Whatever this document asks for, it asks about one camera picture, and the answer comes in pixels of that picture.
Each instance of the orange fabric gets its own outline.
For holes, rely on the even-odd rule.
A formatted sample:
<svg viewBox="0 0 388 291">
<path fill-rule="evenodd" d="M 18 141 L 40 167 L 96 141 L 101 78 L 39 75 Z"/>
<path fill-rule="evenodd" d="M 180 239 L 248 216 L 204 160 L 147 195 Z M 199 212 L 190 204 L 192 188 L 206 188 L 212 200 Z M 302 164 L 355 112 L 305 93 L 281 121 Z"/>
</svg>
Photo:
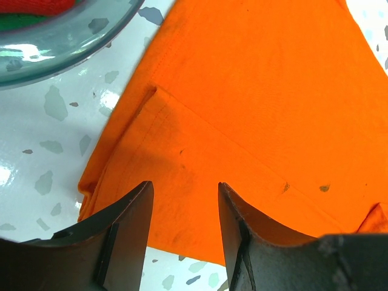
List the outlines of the orange fabric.
<svg viewBox="0 0 388 291">
<path fill-rule="evenodd" d="M 313 236 L 387 203 L 388 82 L 344 0 L 178 0 L 79 182 L 80 219 L 143 180 L 149 245 L 224 263 L 217 184 Z"/>
<path fill-rule="evenodd" d="M 358 232 L 361 233 L 381 233 L 388 232 L 388 205 L 379 203 L 368 214 L 365 221 L 360 226 Z"/>
</svg>

